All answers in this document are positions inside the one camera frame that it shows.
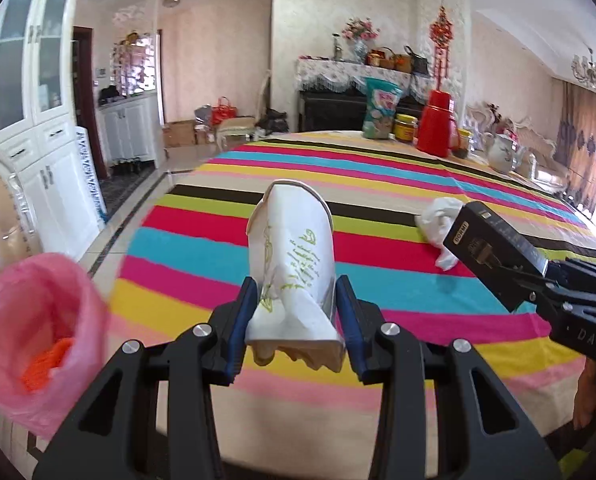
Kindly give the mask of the right hand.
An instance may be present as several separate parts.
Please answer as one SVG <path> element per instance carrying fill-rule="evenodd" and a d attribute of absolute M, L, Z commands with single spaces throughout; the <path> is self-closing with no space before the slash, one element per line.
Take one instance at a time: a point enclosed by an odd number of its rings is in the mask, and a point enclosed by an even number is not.
<path fill-rule="evenodd" d="M 584 429 L 596 414 L 596 362 L 587 358 L 574 397 L 572 424 L 575 430 Z"/>

